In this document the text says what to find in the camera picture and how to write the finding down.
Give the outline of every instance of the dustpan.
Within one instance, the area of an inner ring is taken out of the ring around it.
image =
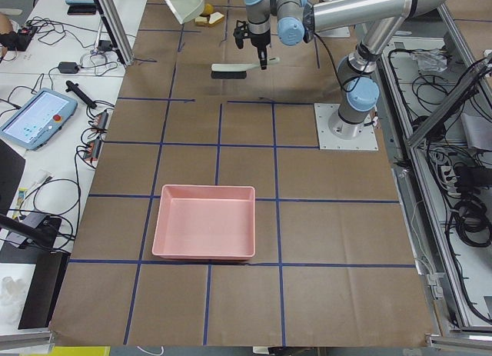
[[[204,9],[204,0],[164,0],[179,24],[197,18]]]

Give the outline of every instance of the power adapter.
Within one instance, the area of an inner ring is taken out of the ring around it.
[[[62,74],[77,74],[80,68],[76,62],[60,62],[58,70]]]

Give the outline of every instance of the blue tape line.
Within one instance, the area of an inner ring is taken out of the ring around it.
[[[172,72],[171,87],[169,88],[169,97],[172,96],[172,90],[175,86],[175,77],[176,77],[176,64],[175,64],[174,70]],[[165,116],[164,124],[162,125],[161,142],[164,141],[164,136],[165,136],[165,132],[166,132],[166,124],[168,123],[168,115],[169,115],[170,105],[171,105],[171,103],[168,101],[168,106],[166,108],[166,116]],[[162,156],[162,148],[163,148],[163,146],[160,145],[157,161],[155,163],[154,181],[152,182],[152,189],[151,189],[152,195],[154,195],[154,193],[155,193],[155,185],[157,184],[159,164],[161,162],[161,156]],[[133,318],[133,309],[135,306],[135,296],[137,294],[138,279],[140,278],[141,260],[142,260],[143,254],[144,254],[145,239],[147,238],[148,222],[150,220],[151,210],[152,210],[152,200],[150,200],[148,202],[147,217],[145,219],[144,234],[142,235],[142,239],[141,239],[140,254],[138,256],[137,271],[135,273],[135,282],[133,284],[133,292],[131,294],[130,310],[128,311],[128,320],[127,320],[127,324],[126,324],[125,338],[123,340],[123,344],[128,343],[128,336],[130,334],[131,320]]]
[[[221,132],[222,132],[222,104],[218,110],[217,160],[215,161],[215,185],[218,185],[219,170],[221,167]]]
[[[178,52],[181,52],[181,50],[183,49],[183,46],[181,45],[181,43],[183,42],[183,34],[184,34],[184,30],[185,30],[185,25],[182,25],[181,26],[181,34],[179,35],[179,42],[178,42]]]
[[[337,200],[337,199],[315,199],[315,198],[279,198],[280,202],[307,202],[322,204],[400,204],[398,200]]]
[[[140,265],[137,265],[137,271],[135,272],[135,281],[133,283],[133,292],[131,293],[130,309],[128,311],[128,320],[126,322],[125,338],[123,344],[128,343],[128,336],[130,335],[131,316],[133,315],[133,308],[135,307],[135,297],[137,295],[138,279],[140,278]]]
[[[259,104],[259,105],[302,105],[302,106],[313,106],[312,102],[285,102],[285,101],[253,101],[253,100],[228,100],[229,104]]]
[[[317,262],[218,262],[214,261],[158,261],[158,260],[103,260],[92,258],[71,258],[69,260],[71,264],[131,264],[131,265],[210,265],[210,266],[259,266],[259,267],[282,267],[282,268],[381,268],[381,269],[413,269],[416,268],[414,264],[344,264],[344,263],[317,263]]]
[[[155,196],[151,195],[105,195],[102,193],[89,193],[89,197],[98,197],[98,198],[154,198]]]
[[[289,262],[283,263],[284,267],[291,268],[415,268],[415,264],[316,264],[316,263],[302,263],[302,262]]]
[[[105,143],[111,143],[113,145],[166,145],[166,146],[196,146],[196,147],[217,147],[218,143],[187,143],[187,142],[157,142],[157,141],[105,141]],[[238,144],[220,144],[221,147],[236,147],[236,148],[273,148],[273,145],[238,145]],[[295,145],[282,145],[276,146],[277,148],[292,148],[300,150],[318,150],[318,146],[295,146]]]
[[[102,194],[90,193],[89,197],[94,198],[161,198],[160,195],[123,195],[123,194]],[[398,200],[337,200],[337,199],[315,199],[315,198],[256,198],[256,201],[269,202],[305,202],[310,204],[400,204]]]
[[[282,239],[281,239],[281,226],[280,226],[280,201],[279,201],[279,187],[278,187],[278,157],[277,157],[277,126],[275,121],[275,104],[271,104],[271,123],[273,127],[273,139],[274,139],[274,176],[275,176],[275,210],[277,215],[277,249],[278,249],[278,280],[280,291],[280,322],[281,322],[281,334],[282,334],[282,346],[286,347],[286,335],[285,335],[285,308],[284,308],[284,272],[282,269]]]
[[[194,98],[118,97],[118,100],[195,102]]]
[[[207,271],[207,294],[205,298],[205,318],[203,323],[203,345],[207,345],[208,338],[208,314],[210,312],[210,287],[212,282],[212,265],[208,264]]]
[[[143,29],[139,29],[138,30],[139,32],[169,32],[169,33],[180,33],[180,32],[185,32],[185,33],[201,33],[201,31],[192,31],[192,30],[186,30],[186,29],[159,29],[159,28],[156,28],[156,29],[147,29],[147,28],[143,28]]]

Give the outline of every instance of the white cable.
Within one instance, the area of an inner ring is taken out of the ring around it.
[[[418,247],[419,249],[421,250],[422,252],[422,256],[425,258],[425,260],[429,263],[430,267],[432,270],[429,270],[429,272],[431,274],[435,273],[436,272],[436,268],[434,267],[434,265],[432,264],[431,260],[429,260],[429,257],[427,256],[427,252],[424,250],[424,247],[422,246],[422,242],[421,242],[421,239],[419,238],[418,236],[418,233],[417,233],[417,230],[415,229],[414,227],[414,220],[417,216],[417,208],[418,208],[418,205],[421,204],[422,202],[424,202],[424,200],[420,200],[417,204],[415,204],[414,206],[414,213],[412,214],[412,218],[410,219],[410,227],[412,229],[412,232],[414,233],[414,236],[415,238],[417,239],[417,242],[418,242]]]
[[[144,350],[142,347],[137,346],[137,348],[142,351],[144,354],[151,354],[152,356],[162,356],[164,354],[164,346],[161,346],[161,353],[160,354],[153,354],[149,351]]]

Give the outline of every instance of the sponge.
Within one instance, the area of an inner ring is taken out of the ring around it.
[[[208,19],[205,16],[198,16],[194,19],[194,24],[198,27],[206,27],[208,25]]]
[[[210,18],[208,18],[208,26],[213,27],[218,23],[223,22],[224,18],[224,14],[221,14],[220,12],[214,12],[213,14],[210,14]]]

